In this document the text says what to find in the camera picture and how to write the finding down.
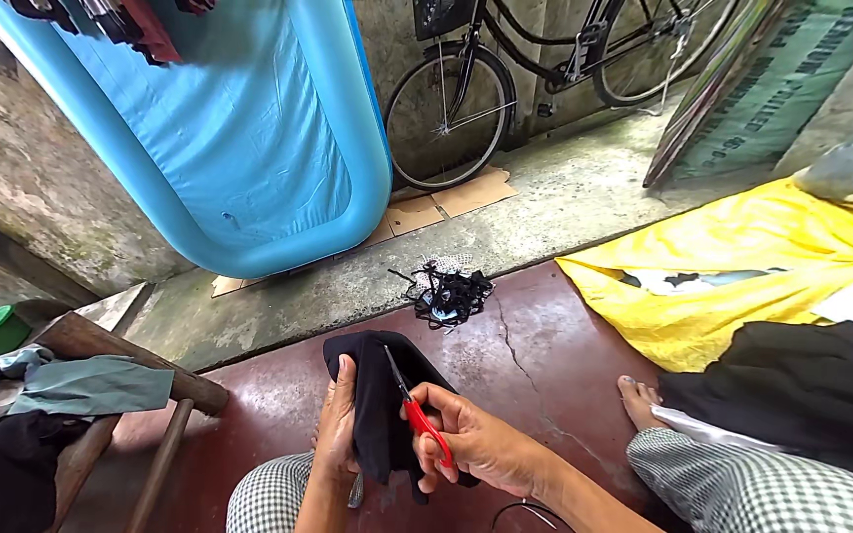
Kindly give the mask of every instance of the bicycle wheel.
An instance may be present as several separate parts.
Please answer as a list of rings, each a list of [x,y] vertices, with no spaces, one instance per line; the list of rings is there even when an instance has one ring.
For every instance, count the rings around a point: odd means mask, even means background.
[[[421,190],[443,190],[479,174],[499,149],[515,113],[515,85],[502,61],[484,48],[456,116],[449,105],[456,91],[462,45],[434,47],[404,75],[384,114],[394,176]]]
[[[729,22],[739,0],[610,0],[602,13],[609,30],[587,52],[594,88],[614,106],[657,95],[706,52]],[[681,32],[688,37],[672,60]]]

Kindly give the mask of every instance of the floor crack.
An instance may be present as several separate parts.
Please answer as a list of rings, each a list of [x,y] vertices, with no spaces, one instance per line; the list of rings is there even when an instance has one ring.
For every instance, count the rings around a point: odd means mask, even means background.
[[[505,330],[505,338],[504,338],[505,345],[508,346],[509,351],[512,353],[512,361],[515,363],[515,366],[517,366],[519,370],[522,370],[522,373],[525,374],[525,377],[528,379],[529,384],[532,385],[532,389],[536,392],[536,395],[539,397],[539,413],[541,414],[541,417],[544,418],[549,423],[549,425],[551,426],[551,430],[555,431],[556,433],[558,433],[560,435],[569,437],[571,440],[573,440],[575,443],[577,443],[577,445],[579,447],[581,447],[581,449],[584,450],[585,453],[587,453],[591,457],[594,457],[595,459],[597,459],[598,457],[596,455],[594,455],[594,453],[591,451],[590,448],[585,446],[585,443],[581,442],[581,439],[579,439],[575,435],[559,428],[558,424],[555,424],[554,420],[552,420],[551,417],[549,417],[549,414],[546,413],[545,402],[542,400],[541,393],[539,393],[539,387],[536,386],[536,381],[532,379],[532,375],[530,375],[528,373],[528,371],[525,369],[525,367],[522,366],[522,363],[518,362],[518,357],[515,353],[515,348],[512,346],[512,339],[509,336],[509,324],[505,321],[505,311],[503,309],[503,301],[500,300],[498,296],[496,296],[496,303],[499,304],[499,321],[503,324],[503,329]]]

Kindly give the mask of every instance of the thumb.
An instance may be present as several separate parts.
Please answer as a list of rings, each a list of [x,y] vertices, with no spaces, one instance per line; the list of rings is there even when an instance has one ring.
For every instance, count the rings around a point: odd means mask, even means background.
[[[335,396],[332,404],[346,411],[354,403],[354,382],[357,379],[357,366],[346,354],[338,356],[338,382],[335,383]]]

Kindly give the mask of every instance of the yellow plastic sheet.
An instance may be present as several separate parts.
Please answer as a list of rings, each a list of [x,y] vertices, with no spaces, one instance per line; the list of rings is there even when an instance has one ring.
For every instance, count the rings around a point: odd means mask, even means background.
[[[780,179],[557,259],[588,305],[647,358],[702,372],[747,321],[811,323],[814,305],[853,283],[853,206]],[[783,268],[705,292],[657,296],[622,270],[716,273]]]

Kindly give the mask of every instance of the person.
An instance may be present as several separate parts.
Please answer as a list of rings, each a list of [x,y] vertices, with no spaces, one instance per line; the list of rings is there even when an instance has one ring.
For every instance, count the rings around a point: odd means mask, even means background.
[[[227,533],[345,530],[359,473],[351,451],[356,367],[345,355],[338,362],[338,381],[329,383],[314,453],[279,457],[249,472],[230,498]],[[660,532],[561,457],[468,399],[429,383],[410,395],[437,411],[428,416],[458,466],[440,465],[436,442],[414,437],[425,473],[421,491],[433,492],[443,480],[455,483],[463,470],[516,497],[539,500],[578,532]]]
[[[338,381],[328,387],[314,453],[289,455],[256,467],[230,499],[227,533],[341,533],[349,502],[357,504],[359,468],[351,456],[356,369],[341,356]],[[653,417],[656,391],[629,377],[618,380],[624,408],[638,433],[627,457],[697,533],[828,533],[853,531],[853,474],[810,459],[705,444]],[[410,391],[433,407],[456,467],[428,434],[411,443],[425,476],[421,491],[455,483],[466,471],[517,498],[534,498],[576,532],[659,533],[586,475],[524,433],[442,387]],[[398,416],[406,415],[401,410]]]

